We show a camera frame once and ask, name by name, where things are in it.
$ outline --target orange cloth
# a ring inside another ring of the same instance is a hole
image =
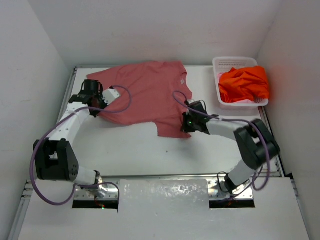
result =
[[[261,66],[232,68],[219,81],[221,100],[235,103],[248,99],[269,98],[269,84],[266,71]]]

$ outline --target purple cable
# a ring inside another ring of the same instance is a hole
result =
[[[103,113],[109,113],[109,114],[118,114],[118,113],[122,113],[124,111],[126,111],[131,103],[132,103],[132,95],[129,91],[128,88],[124,87],[124,86],[120,86],[120,85],[113,85],[112,87],[114,88],[121,88],[121,89],[124,89],[128,94],[129,94],[129,103],[128,105],[122,109],[122,110],[115,110],[115,111],[109,111],[109,110],[104,110],[104,109],[100,109],[100,108],[97,108],[97,107],[92,107],[92,106],[85,106],[85,107],[81,107],[81,108],[78,108],[77,110],[74,111],[74,113],[70,114],[69,116],[67,116],[66,118],[62,119],[60,122],[58,122],[54,127],[52,127],[49,131],[47,131],[43,137],[40,138],[40,140],[38,141],[38,143],[36,144],[34,150],[33,150],[33,153],[32,153],[32,156],[31,156],[31,161],[30,161],[30,168],[29,168],[29,174],[30,174],[30,180],[31,180],[31,184],[33,186],[33,189],[34,191],[36,192],[36,194],[43,200],[45,201],[47,204],[50,204],[50,205],[53,205],[53,206],[61,206],[61,205],[64,205],[66,204],[67,202],[70,201],[70,199],[73,197],[74,193],[75,193],[75,190],[76,190],[76,184],[73,185],[73,188],[72,188],[72,192],[71,192],[71,195],[65,200],[65,201],[62,201],[62,202],[54,202],[54,201],[51,201],[49,199],[47,199],[39,190],[39,188],[37,187],[36,185],[36,180],[35,180],[35,176],[34,176],[34,165],[35,165],[35,157],[36,157],[36,154],[39,150],[39,147],[40,145],[42,144],[42,142],[46,139],[46,137],[51,133],[53,132],[57,127],[59,127],[61,124],[63,124],[64,122],[66,122],[68,119],[70,119],[73,115],[75,115],[75,113],[77,112],[80,112],[81,110],[85,110],[85,109],[89,109],[89,110],[96,110],[96,111],[100,111],[100,112],[103,112]],[[81,185],[81,187],[85,187],[85,188],[94,188],[98,185],[103,185],[103,184],[111,184],[113,186],[115,186],[118,190],[118,202],[119,202],[119,199],[120,199],[120,190],[118,188],[118,186],[116,186],[114,183],[112,182],[103,182],[103,183],[100,183],[100,184],[95,184],[95,185]]]
[[[194,113],[197,113],[197,114],[200,114],[202,116],[205,116],[207,118],[210,118],[210,119],[217,119],[217,120],[221,120],[221,121],[224,121],[224,122],[243,122],[243,123],[247,123],[249,124],[257,133],[259,139],[260,139],[260,142],[262,143],[264,149],[265,149],[265,158],[266,158],[266,165],[267,165],[267,172],[266,172],[266,177],[265,177],[265,181],[263,182],[262,186],[261,187],[256,187],[255,185],[255,181],[257,180],[257,178],[259,177],[259,175],[261,174],[262,170],[263,170],[263,166],[261,167],[260,171],[257,173],[254,173],[253,177],[252,177],[252,182],[242,191],[240,192],[239,194],[236,194],[236,195],[233,195],[232,197],[230,198],[227,198],[227,199],[224,199],[222,200],[221,202],[225,202],[225,201],[230,201],[230,200],[233,200],[234,198],[236,198],[237,196],[239,196],[240,194],[242,194],[245,190],[247,190],[249,187],[253,187],[254,190],[256,191],[260,191],[262,189],[265,188],[265,186],[267,185],[268,181],[269,181],[269,178],[270,178],[270,155],[269,155],[269,151],[268,151],[268,147],[267,147],[267,143],[264,139],[264,137],[262,136],[262,133],[259,131],[259,129],[250,121],[248,120],[244,120],[244,119],[223,119],[223,118],[219,118],[219,117],[216,117],[216,116],[210,116],[208,114],[205,114],[203,112],[200,112],[200,111],[197,111],[197,110],[194,110],[190,107],[188,107],[187,105],[185,105],[183,102],[181,102],[179,99],[177,99],[175,93],[179,93],[181,95],[184,96],[184,99],[185,100],[188,100],[187,96],[181,92],[181,91],[174,91],[172,93],[172,96],[174,98],[174,100],[176,100],[181,106],[185,107],[186,109],[188,109],[189,111],[192,111]]]

